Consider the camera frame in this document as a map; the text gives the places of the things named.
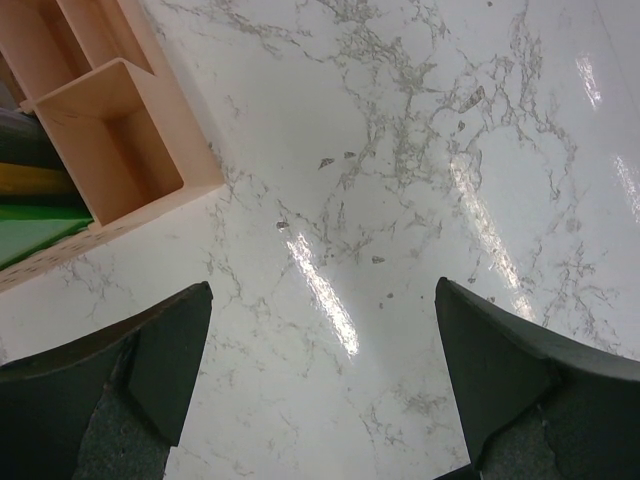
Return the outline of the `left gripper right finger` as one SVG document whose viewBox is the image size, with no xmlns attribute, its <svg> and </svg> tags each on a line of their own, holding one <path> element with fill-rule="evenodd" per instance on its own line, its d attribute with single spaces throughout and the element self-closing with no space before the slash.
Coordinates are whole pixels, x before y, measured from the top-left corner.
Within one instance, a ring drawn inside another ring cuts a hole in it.
<svg viewBox="0 0 640 480">
<path fill-rule="evenodd" d="M 445 277 L 436 318 L 467 465 L 449 479 L 636 479 L 639 364 Z"/>
</svg>

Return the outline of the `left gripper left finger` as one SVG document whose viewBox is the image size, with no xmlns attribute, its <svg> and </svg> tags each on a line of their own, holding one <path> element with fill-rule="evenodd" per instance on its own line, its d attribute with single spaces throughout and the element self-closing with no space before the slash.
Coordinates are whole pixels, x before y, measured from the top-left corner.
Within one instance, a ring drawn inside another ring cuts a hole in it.
<svg viewBox="0 0 640 480">
<path fill-rule="evenodd" d="M 213 295 L 159 304 L 1 368 L 4 479 L 161 479 L 178 446 Z"/>
</svg>

